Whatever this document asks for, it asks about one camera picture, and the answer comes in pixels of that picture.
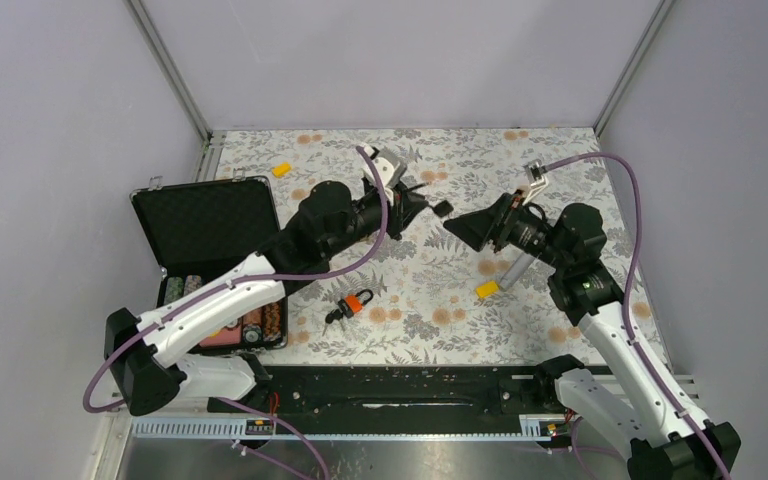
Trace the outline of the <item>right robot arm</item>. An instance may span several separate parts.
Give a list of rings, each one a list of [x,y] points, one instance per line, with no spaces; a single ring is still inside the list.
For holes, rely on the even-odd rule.
[[[601,260],[607,237],[597,208],[572,203],[550,222],[515,192],[443,226],[475,251],[514,246],[551,267],[555,306],[597,349],[625,394],[617,398],[565,355],[540,364],[533,386],[539,407],[578,414],[623,458],[632,479],[729,478],[740,437],[730,423],[712,422],[640,333],[625,291]]]

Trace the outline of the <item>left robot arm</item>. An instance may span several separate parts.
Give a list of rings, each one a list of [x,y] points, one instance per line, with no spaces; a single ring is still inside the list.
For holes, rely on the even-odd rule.
[[[244,315],[330,277],[330,261],[385,233],[398,240],[429,202],[418,187],[364,185],[353,198],[340,182],[321,182],[285,227],[227,273],[169,305],[106,321],[105,364],[133,416],[183,398],[227,398],[256,411],[269,401],[266,373],[251,354],[204,356],[193,348]]]

